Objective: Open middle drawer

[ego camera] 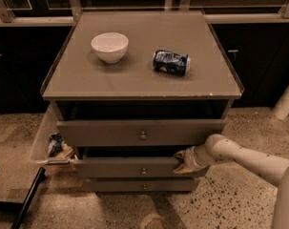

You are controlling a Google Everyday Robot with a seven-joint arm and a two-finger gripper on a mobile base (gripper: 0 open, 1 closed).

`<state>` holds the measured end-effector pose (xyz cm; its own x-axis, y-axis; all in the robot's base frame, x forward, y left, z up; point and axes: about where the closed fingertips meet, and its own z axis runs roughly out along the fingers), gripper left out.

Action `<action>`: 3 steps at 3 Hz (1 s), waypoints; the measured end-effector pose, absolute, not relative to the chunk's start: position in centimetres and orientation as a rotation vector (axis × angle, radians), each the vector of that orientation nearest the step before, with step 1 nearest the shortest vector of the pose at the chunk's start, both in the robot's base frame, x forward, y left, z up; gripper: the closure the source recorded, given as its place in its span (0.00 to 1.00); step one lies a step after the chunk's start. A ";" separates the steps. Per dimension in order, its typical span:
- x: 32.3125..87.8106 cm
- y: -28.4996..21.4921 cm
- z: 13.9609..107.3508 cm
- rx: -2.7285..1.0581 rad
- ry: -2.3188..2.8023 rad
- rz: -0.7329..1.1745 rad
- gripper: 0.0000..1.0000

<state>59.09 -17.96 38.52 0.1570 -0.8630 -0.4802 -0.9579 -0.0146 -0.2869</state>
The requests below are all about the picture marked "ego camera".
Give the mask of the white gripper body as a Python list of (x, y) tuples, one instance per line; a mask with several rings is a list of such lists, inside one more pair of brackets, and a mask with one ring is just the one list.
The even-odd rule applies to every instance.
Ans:
[(184, 153), (184, 165), (188, 172), (197, 172), (207, 166), (206, 152), (200, 147), (190, 147)]

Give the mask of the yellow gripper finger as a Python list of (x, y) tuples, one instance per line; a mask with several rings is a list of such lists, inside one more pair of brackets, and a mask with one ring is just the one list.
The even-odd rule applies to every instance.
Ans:
[(192, 170), (184, 163), (181, 163), (177, 168), (174, 169), (174, 173), (177, 175), (190, 174), (191, 172)]
[(183, 160), (185, 158), (185, 155), (186, 155), (185, 150), (178, 151), (178, 152), (174, 153), (174, 158), (179, 159), (179, 160)]

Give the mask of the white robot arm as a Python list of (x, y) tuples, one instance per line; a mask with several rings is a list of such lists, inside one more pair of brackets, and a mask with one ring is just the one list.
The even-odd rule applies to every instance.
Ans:
[(244, 148), (224, 135), (210, 135), (199, 146), (178, 151), (175, 174), (189, 174), (223, 162), (234, 161), (278, 188), (272, 229), (289, 229), (289, 159)]

